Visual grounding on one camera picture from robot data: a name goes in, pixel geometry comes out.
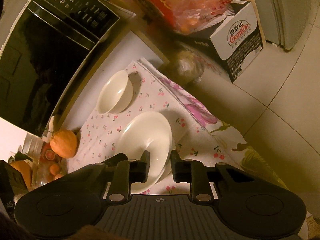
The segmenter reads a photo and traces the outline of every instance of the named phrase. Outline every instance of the crumpled plastic bag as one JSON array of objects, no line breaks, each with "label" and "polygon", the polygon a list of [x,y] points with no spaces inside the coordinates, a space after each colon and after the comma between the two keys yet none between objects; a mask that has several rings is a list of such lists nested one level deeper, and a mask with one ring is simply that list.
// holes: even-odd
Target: crumpled plastic bag
[{"label": "crumpled plastic bag", "polygon": [[175,18],[175,30],[190,34],[226,11],[232,0],[166,0]]}]

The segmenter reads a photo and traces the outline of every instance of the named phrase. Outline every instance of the black glass door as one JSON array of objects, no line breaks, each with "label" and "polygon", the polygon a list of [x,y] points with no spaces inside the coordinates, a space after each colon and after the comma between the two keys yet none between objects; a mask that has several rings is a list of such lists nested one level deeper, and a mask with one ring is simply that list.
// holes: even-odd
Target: black glass door
[{"label": "black glass door", "polygon": [[31,2],[0,58],[0,117],[41,136],[94,43]]}]

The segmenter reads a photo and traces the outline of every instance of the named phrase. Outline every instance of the microwave control panel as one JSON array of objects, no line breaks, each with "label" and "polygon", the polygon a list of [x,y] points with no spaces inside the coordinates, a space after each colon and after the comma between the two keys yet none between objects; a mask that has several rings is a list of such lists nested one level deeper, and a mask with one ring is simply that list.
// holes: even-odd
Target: microwave control panel
[{"label": "microwave control panel", "polygon": [[45,0],[101,38],[119,19],[99,0]]}]

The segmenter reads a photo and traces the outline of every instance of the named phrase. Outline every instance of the cardboard box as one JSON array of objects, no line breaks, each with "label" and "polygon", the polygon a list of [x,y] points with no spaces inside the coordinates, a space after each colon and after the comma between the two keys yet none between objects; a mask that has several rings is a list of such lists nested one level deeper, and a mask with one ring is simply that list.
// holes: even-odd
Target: cardboard box
[{"label": "cardboard box", "polygon": [[263,48],[261,33],[252,3],[233,0],[224,15],[216,17],[189,35],[171,33],[173,39],[187,44],[214,60],[213,69],[234,82]]}]

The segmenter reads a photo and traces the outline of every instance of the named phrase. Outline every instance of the tablecloth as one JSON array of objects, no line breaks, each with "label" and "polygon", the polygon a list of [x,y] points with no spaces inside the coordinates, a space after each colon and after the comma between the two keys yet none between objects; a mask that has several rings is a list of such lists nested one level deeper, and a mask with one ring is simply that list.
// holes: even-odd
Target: tablecloth
[{"label": "tablecloth", "polygon": [[[195,159],[212,167],[225,162],[285,187],[238,130],[213,116],[200,101],[167,79],[146,59],[132,61],[125,69],[134,91],[130,105],[120,114],[99,115],[96,109],[92,111],[78,134],[78,151],[74,158],[68,159],[68,172],[117,154],[117,141],[126,125],[142,112],[158,111],[169,121],[182,159]],[[170,173],[142,194],[189,192],[190,185],[175,183]]]}]

